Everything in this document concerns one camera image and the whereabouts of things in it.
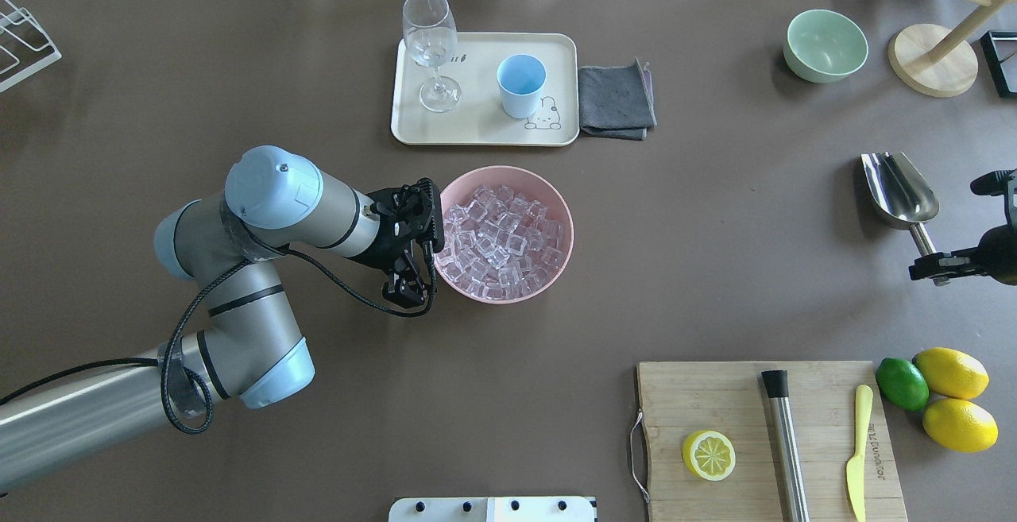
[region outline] glass stem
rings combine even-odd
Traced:
[[[441,73],[438,72],[439,66],[434,66],[434,92],[438,95],[444,95],[445,86],[444,82],[441,80]]]

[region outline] table top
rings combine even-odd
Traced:
[[[196,293],[152,234],[275,143],[363,192],[508,164],[548,178],[576,223],[572,260],[511,306],[442,287],[403,321],[279,263],[317,368],[267,408],[217,407],[212,428],[163,428],[0,500],[5,520],[380,521],[400,497],[584,495],[602,520],[642,520],[626,436],[645,360],[981,359],[996,447],[937,446],[888,409],[913,520],[1010,520],[1017,456],[1013,289],[911,282],[908,234],[881,224],[863,153],[903,151],[941,211],[941,249],[1004,222],[967,185],[1017,166],[1017,112],[981,64],[958,98],[894,76],[890,38],[955,25],[960,0],[450,0],[461,31],[547,31],[580,65],[650,62],[659,126],[643,142],[561,149],[411,148],[388,130],[403,0],[12,0],[63,59],[0,98],[0,393],[168,339]],[[787,22],[854,19],[865,66],[829,85],[787,69]],[[983,30],[1013,30],[1004,9]],[[977,38],[982,31],[972,38]],[[360,290],[379,275],[324,258]],[[207,324],[196,318],[191,331]]]

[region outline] white wire rack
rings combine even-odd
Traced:
[[[28,10],[0,0],[0,93],[58,59],[60,51]]]

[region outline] folded napkin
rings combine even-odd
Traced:
[[[643,140],[657,126],[649,63],[579,68],[579,124],[587,134]]]

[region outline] cutting board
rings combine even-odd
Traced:
[[[782,522],[780,455],[760,372],[787,369],[791,416],[814,521],[854,520],[844,467],[854,454],[854,389],[877,394],[865,453],[869,522],[906,521],[872,361],[683,361],[639,364],[650,522]],[[734,446],[727,478],[696,477],[681,460],[690,433],[718,430]]]

